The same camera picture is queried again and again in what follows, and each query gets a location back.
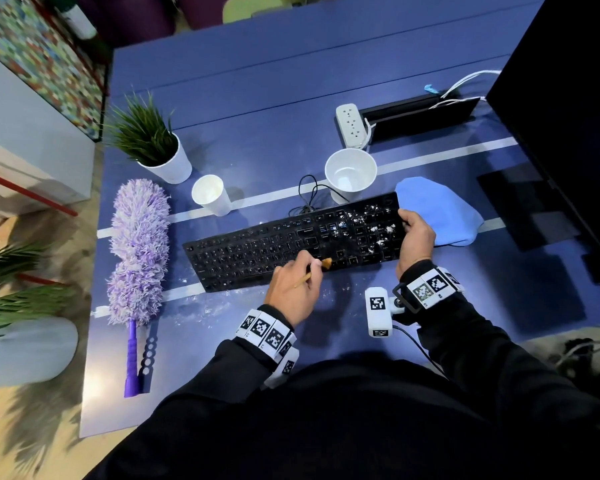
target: person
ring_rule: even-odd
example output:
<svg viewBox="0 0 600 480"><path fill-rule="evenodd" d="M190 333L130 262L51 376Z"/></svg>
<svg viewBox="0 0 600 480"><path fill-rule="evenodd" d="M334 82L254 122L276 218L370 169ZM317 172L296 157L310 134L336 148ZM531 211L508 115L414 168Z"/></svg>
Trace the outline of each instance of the person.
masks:
<svg viewBox="0 0 600 480"><path fill-rule="evenodd" d="M415 212L399 213L407 234L396 276L408 283L433 269L435 233ZM307 265L311 278L294 287ZM276 268L259 310L294 328L321 281L320 261L302 251ZM275 361L244 338L225 340L86 478L520 478L545 463L571 473L578 462L600 466L599 400L512 343L460 292L417 320L448 379L360 353L261 390Z"/></svg>

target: black keyboard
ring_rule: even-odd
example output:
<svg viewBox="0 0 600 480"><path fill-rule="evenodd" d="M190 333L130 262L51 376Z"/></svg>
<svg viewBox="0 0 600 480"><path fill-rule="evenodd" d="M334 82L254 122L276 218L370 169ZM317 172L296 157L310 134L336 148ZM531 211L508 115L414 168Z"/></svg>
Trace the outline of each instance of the black keyboard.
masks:
<svg viewBox="0 0 600 480"><path fill-rule="evenodd" d="M184 244L208 292L267 284L276 266L306 249L331 271L400 257L404 239L395 192Z"/></svg>

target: blue table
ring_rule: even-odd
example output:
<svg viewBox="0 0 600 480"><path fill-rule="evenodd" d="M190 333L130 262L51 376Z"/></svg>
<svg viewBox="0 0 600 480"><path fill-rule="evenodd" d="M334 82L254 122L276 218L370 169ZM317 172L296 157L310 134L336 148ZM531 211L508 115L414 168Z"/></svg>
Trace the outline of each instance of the blue table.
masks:
<svg viewBox="0 0 600 480"><path fill-rule="evenodd" d="M142 422L262 303L265 287L204 293L184 242L286 216L299 205L299 177L323 178L324 162L342 147L336 106L392 102L422 94L426 84L442 89L475 70L502 68L540 2L337 0L118 51L114 102L133 86L151 89L166 112L176 108L174 128L194 172L180 185L161 182L173 213L165 303L140 332L148 392L124 399L127 331L107 325L106 279L116 264L108 240L112 202L129 178L153 176L119 151L105 152L80 435ZM492 82L478 78L463 91L483 95ZM379 175L362 197L421 175L478 209L487 222L476 242L436 249L434 257L514 340L600 323L600 287L584 270L578 242L522 253L503 228L476 177L527 158L487 104L475 115L459 127L372 145ZM236 210L225 217L191 201L193 182L208 173L229 187ZM319 198L331 204L328 193ZM394 269L384 263L326 275L316 311L297 330L300 365L361 349L424 361L400 335L367 334L364 290L392 287Z"/></svg>

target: purple handle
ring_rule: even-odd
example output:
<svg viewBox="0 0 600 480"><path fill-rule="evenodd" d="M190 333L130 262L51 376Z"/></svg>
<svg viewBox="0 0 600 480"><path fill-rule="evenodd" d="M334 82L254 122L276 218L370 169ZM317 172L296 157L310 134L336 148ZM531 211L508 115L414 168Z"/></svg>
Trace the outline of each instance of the purple handle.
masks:
<svg viewBox="0 0 600 480"><path fill-rule="evenodd" d="M129 340L127 342L127 380L125 381L125 397L138 395L138 370L137 370L137 350L138 341L136 340L136 321L129 322Z"/></svg>

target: white stripe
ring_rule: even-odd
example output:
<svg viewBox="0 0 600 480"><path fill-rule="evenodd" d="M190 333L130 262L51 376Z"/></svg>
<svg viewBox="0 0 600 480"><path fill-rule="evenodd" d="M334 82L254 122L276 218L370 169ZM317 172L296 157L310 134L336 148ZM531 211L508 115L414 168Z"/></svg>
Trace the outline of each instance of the white stripe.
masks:
<svg viewBox="0 0 600 480"><path fill-rule="evenodd" d="M495 219L489 219L485 221L478 229L478 232L487 232L490 230L502 229L504 227L504 222L501 218L496 217ZM200 283L196 283L194 285L182 286L180 288L174 288L171 290L166 290L162 293L163 301L171 301L179 298L186 298L188 296L197 295L200 293L204 293L205 289L202 288ZM95 318L101 318L108 316L109 307L108 306L97 306L94 312L91 312L91 316Z"/></svg>
<svg viewBox="0 0 600 480"><path fill-rule="evenodd" d="M471 144L469 146L463 146L462 148L455 148L453 150L447 150L444 152L432 153L430 155L424 155L421 157L410 158L407 160L401 160L399 162L387 163L386 165L380 165L378 167L378 175L385 175L394 171L404 170L415 166L426 165L428 163L440 162L443 160L451 160L453 158L464 157L466 155L472 155L474 153L490 152L499 148L506 148L513 146L518 142L513 137L495 139L493 141L487 141L485 143ZM319 184L326 184L326 180L320 180ZM313 183L304 184L300 187L301 193L309 193L313 188ZM298 187L289 187L288 189L276 190L275 192L269 192L266 194L254 195L253 197L247 197L232 202L232 209L243 209L245 207L252 207L261 203L273 202L288 197L297 195ZM210 216L211 212L207 209L193 209L186 212L179 212L169 216L170 223L189 221L192 219L199 219L200 217ZM106 229L98 230L98 239L103 237L110 237L113 233L113 228L108 227Z"/></svg>

